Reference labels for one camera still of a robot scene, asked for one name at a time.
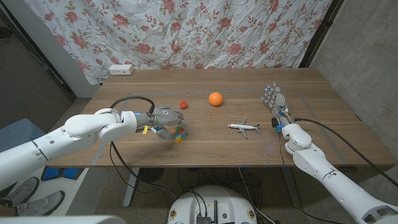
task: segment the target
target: yellow tag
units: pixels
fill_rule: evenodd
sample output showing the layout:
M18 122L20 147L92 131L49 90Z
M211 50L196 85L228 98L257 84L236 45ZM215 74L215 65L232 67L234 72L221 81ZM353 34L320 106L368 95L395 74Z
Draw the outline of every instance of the yellow tag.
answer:
M147 134L147 131L148 131L148 125L145 125L144 131L142 132L142 134Z

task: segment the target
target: toy airplane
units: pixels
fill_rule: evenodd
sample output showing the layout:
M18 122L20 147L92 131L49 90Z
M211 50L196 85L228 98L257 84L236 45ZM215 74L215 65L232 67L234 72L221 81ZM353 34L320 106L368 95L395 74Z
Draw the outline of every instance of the toy airplane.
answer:
M246 132L244 131L244 130L246 130L246 129L247 129L247 130L253 130L253 129L255 129L258 133L260 133L259 128L258 128L258 126L260 125L260 123L255 124L255 125L253 125L253 126L250 126L250 125L244 125L245 122L246 122L246 118L243 119L242 123L239 123L239 124L229 124L228 127L230 127L230 128L238 128L238 129L239 129L238 132L242 133L243 136L244 136L245 138L248 138L248 137L246 136Z

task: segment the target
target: floral curtain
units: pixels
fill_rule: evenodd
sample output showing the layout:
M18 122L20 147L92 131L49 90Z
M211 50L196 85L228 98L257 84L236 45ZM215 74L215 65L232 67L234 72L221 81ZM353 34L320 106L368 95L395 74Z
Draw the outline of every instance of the floral curtain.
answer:
M297 67L331 0L24 0L91 84L135 69Z

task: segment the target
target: power strip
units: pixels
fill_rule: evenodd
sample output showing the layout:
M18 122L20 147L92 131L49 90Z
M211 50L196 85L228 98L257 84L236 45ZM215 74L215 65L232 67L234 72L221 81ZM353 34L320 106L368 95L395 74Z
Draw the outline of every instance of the power strip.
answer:
M111 75L131 75L134 67L132 65L112 65L109 71Z

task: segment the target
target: rubik's cube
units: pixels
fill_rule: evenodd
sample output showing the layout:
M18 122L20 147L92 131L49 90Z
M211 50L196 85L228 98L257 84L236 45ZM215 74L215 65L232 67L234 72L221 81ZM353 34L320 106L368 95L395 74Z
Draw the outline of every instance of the rubik's cube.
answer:
M173 139L177 144L187 138L187 134L180 126L173 128L170 132L172 133Z

